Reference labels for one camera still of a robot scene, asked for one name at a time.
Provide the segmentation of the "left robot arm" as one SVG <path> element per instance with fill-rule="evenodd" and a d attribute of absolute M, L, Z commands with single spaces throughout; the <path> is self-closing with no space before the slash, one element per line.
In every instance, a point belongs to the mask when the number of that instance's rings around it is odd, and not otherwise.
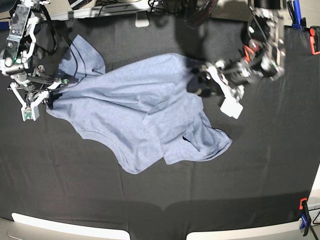
<path fill-rule="evenodd" d="M 186 90 L 202 98 L 223 94 L 235 100 L 242 99 L 244 86 L 261 79 L 277 80 L 285 73 L 285 26 L 279 0 L 250 0 L 251 15 L 247 24 L 248 37 L 244 56 L 227 64 L 208 62 L 196 68 L 195 76 Z"/>

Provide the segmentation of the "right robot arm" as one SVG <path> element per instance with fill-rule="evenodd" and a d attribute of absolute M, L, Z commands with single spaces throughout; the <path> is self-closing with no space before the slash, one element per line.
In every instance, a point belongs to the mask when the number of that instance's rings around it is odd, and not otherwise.
<path fill-rule="evenodd" d="M 58 33 L 47 9 L 49 0 L 4 0 L 9 33 L 0 52 L 0 72 L 13 80 L 10 90 L 24 111 L 53 103 L 53 95 L 69 81 L 46 73 L 38 64 L 58 51 Z"/>

